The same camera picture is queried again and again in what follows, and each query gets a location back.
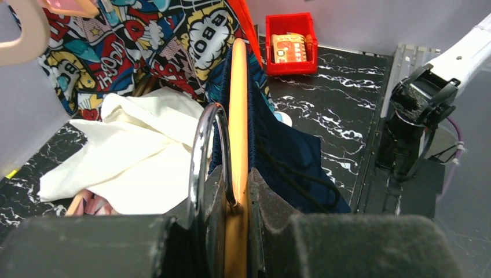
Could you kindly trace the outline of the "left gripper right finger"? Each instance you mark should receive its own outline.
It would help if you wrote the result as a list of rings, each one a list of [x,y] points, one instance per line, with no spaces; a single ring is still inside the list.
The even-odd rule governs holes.
[[[290,217],[299,211],[275,193],[256,168],[248,175],[248,277],[283,277],[292,259]]]

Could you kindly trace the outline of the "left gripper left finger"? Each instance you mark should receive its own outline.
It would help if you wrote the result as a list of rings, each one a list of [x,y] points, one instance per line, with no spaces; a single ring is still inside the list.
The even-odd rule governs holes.
[[[181,202],[168,213],[164,223],[164,251],[161,277],[224,277],[226,198],[222,167],[217,166],[204,185],[206,252],[209,275],[194,268],[191,234],[186,219],[187,204]]]

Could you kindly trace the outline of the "navy blue shorts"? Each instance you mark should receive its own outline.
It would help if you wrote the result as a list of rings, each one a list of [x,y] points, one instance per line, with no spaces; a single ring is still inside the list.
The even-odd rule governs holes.
[[[254,54],[246,58],[249,169],[257,169],[270,189],[302,213],[350,213],[321,167],[320,139],[274,116],[263,93],[266,74]]]

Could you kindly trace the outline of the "orange hanger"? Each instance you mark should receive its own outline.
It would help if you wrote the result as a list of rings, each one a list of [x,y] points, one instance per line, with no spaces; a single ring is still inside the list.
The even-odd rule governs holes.
[[[212,103],[197,124],[192,147],[188,190],[188,222],[197,274],[211,277],[206,249],[204,184],[209,139],[218,125],[222,151],[222,180],[226,199],[224,265],[225,277],[247,277],[248,251],[248,58],[246,44],[236,39],[230,64],[229,110]]]

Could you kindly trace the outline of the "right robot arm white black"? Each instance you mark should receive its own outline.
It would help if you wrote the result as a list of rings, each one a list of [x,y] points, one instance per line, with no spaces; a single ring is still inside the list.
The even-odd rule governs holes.
[[[393,112],[384,124],[377,164],[397,181],[413,176],[453,102],[490,63],[490,16],[439,56],[415,69],[393,89]]]

